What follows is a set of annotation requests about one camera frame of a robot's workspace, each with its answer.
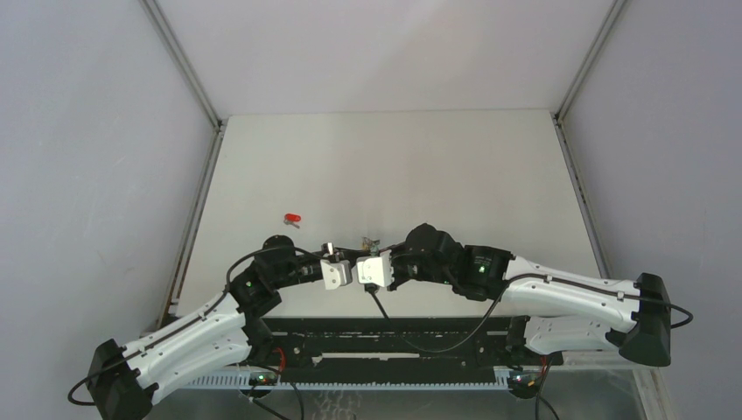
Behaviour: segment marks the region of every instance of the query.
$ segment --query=white wall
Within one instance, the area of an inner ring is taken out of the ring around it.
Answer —
[[[0,61],[2,417],[99,418],[67,390],[157,316],[211,127],[135,1],[3,2]]]
[[[696,314],[665,369],[685,419],[742,409],[741,18],[733,0],[632,2],[567,122],[614,274],[656,272]]]
[[[161,0],[222,117],[556,111],[612,0]]]

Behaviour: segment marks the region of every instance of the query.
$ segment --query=metal frame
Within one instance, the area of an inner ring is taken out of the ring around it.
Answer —
[[[157,35],[162,39],[164,47],[172,57],[175,66],[185,78],[185,82],[196,97],[196,101],[199,103],[199,106],[201,106],[201,110],[204,111],[206,118],[208,118],[214,129],[217,130],[221,125],[219,116],[216,114],[214,105],[209,101],[206,90],[204,90],[204,87],[201,85],[199,77],[193,70],[191,61],[183,51],[183,46],[180,45],[178,38],[175,36],[175,32],[172,31],[172,27],[170,26],[167,17],[165,17],[159,2],[157,0],[139,0],[139,3],[150,18],[152,25],[155,27],[155,31],[157,31]]]
[[[582,64],[580,64],[570,87],[567,88],[567,93],[564,95],[561,105],[559,105],[559,110],[555,113],[556,122],[559,125],[562,124],[567,113],[570,111],[572,103],[575,101],[575,98],[579,93],[579,89],[585,83],[587,74],[592,70],[592,66],[598,60],[600,52],[603,51],[603,48],[606,46],[608,36],[613,31],[616,22],[628,3],[629,0],[613,0],[611,9],[609,9],[608,13],[605,15],[603,23],[600,25],[600,29],[598,30],[598,34],[595,36],[592,44],[590,44],[590,49],[588,49],[587,54],[584,56]]]
[[[189,88],[198,102],[199,106],[203,110],[206,118],[214,127],[214,135],[212,139],[212,146],[209,154],[204,163],[204,167],[201,174],[199,188],[196,193],[196,199],[193,203],[192,210],[189,216],[189,221],[185,227],[183,234],[183,240],[181,243],[180,251],[178,253],[178,260],[172,277],[172,283],[170,293],[168,294],[162,316],[158,321],[157,327],[160,327],[162,321],[167,316],[171,305],[176,305],[178,302],[178,296],[180,289],[182,288],[183,280],[185,278],[188,261],[193,251],[193,243],[195,240],[196,233],[198,231],[198,225],[200,217],[203,213],[204,205],[206,203],[206,197],[208,194],[209,186],[211,185],[211,179],[214,175],[214,168],[216,166],[217,157],[219,156],[219,150],[221,147],[221,141],[224,137],[225,123],[220,120],[214,109],[213,104],[208,99],[207,93],[200,83],[200,80],[193,70],[193,66],[190,60],[187,58],[181,44],[179,43],[175,33],[170,26],[165,14],[160,7],[158,0],[139,0],[144,11],[153,23],[157,34],[162,39],[165,48],[171,55],[174,64],[183,75]],[[577,202],[579,204],[580,213],[583,215],[587,234],[590,239],[591,247],[595,255],[595,259],[598,263],[598,269],[600,275],[603,277],[609,277],[611,273],[611,267],[606,258],[606,253],[600,245],[599,233],[596,228],[595,220],[592,216],[587,194],[582,184],[582,179],[579,175],[579,169],[572,157],[571,147],[568,138],[564,134],[563,123],[564,118],[569,113],[572,104],[574,103],[580,88],[585,83],[585,79],[589,72],[592,70],[595,62],[597,61],[600,52],[606,45],[610,34],[612,33],[619,17],[621,16],[624,9],[627,7],[629,0],[614,0],[608,13],[605,15],[602,25],[595,39],[592,41],[591,46],[584,56],[584,59],[578,69],[572,83],[570,84],[560,106],[559,110],[553,115],[554,126],[556,135],[559,139],[559,145],[562,148],[565,163],[567,165],[568,172],[570,174],[570,180],[575,189],[577,196]],[[582,369],[595,369],[595,368],[610,368],[610,369],[632,369],[634,379],[636,381],[637,389],[639,390],[639,398],[641,405],[647,415],[647,418],[651,420],[675,420],[676,416],[672,410],[672,403],[669,399],[665,382],[662,379],[662,373],[657,368],[646,368],[641,365],[636,365],[626,360],[623,360],[614,353],[596,353],[596,352],[565,352],[564,353],[564,365],[560,367],[554,367],[555,370],[569,369],[569,370],[582,370]],[[494,371],[496,376],[498,373],[509,370],[507,367],[502,367],[498,370],[495,367]],[[237,369],[224,369],[204,378],[195,381],[188,388],[196,389],[234,389],[242,388],[243,373]],[[308,384],[303,384],[300,388],[310,389]],[[475,387],[476,389],[503,389],[502,384],[493,382],[491,384],[483,384],[482,387]],[[388,389],[387,387],[374,386],[368,389]],[[399,387],[394,386],[391,389],[441,389],[439,387],[428,387],[428,386],[415,386],[410,387]],[[455,386],[451,385],[447,389],[473,389],[471,386]]]

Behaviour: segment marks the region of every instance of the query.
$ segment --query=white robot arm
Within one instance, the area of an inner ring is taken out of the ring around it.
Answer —
[[[255,260],[231,278],[249,258]],[[98,346],[88,377],[68,399],[95,405],[107,420],[144,418],[153,404],[217,368],[246,362],[249,371],[250,364],[265,361],[274,337],[262,316],[281,302],[279,289],[322,280],[331,291],[354,279],[371,293],[379,287],[394,291],[410,280],[448,284],[467,299],[493,300],[488,314],[498,301],[517,311],[522,307],[510,320],[507,351],[618,349],[630,361],[670,363],[669,310],[675,306],[658,276],[629,281],[574,275],[501,249],[462,246],[423,224],[405,242],[374,253],[329,242],[322,252],[311,253],[294,247],[288,237],[271,237],[263,249],[236,262],[227,272],[225,290],[198,310],[123,346],[112,339]],[[531,316],[526,308],[539,305],[570,315]],[[92,402],[74,399],[82,385]]]

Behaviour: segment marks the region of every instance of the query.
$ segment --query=red object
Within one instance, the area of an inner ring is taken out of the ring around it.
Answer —
[[[291,222],[296,223],[297,221],[301,221],[301,216],[298,215],[298,214],[294,214],[294,213],[287,213],[283,217],[283,219],[286,220],[286,221],[291,221]]]

